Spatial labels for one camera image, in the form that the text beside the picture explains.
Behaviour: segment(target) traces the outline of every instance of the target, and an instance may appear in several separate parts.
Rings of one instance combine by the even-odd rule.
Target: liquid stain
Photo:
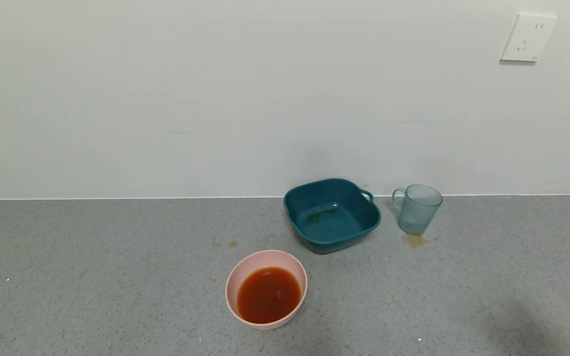
[[[404,242],[410,246],[410,248],[418,248],[419,246],[424,246],[428,243],[427,239],[424,239],[423,235],[409,235],[406,234],[403,237]]]
[[[321,215],[322,214],[335,215],[335,214],[337,214],[337,208],[324,210],[323,212],[317,212],[317,213],[309,214],[307,216],[307,223],[319,223],[321,221]]]

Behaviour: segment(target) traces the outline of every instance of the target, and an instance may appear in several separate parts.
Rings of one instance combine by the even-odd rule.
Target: speckled countertop
[[[0,355],[570,355],[570,197],[445,198],[411,248],[389,208],[316,255],[280,199],[0,201]],[[307,268],[289,324],[224,286],[249,253]]]

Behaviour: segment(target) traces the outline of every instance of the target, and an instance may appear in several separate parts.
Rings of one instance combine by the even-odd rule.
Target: reddish-brown liquid in bowl
[[[291,313],[300,302],[296,277],[279,267],[261,268],[239,288],[237,309],[243,320],[267,324]]]

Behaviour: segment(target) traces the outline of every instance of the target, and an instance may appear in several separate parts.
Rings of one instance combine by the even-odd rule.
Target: white wall
[[[518,12],[559,18],[499,64]],[[570,0],[0,0],[0,198],[570,193]]]

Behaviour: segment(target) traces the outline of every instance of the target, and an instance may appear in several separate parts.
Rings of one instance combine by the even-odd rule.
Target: wall socket
[[[540,58],[557,17],[519,14],[500,59],[504,61],[531,61]]]

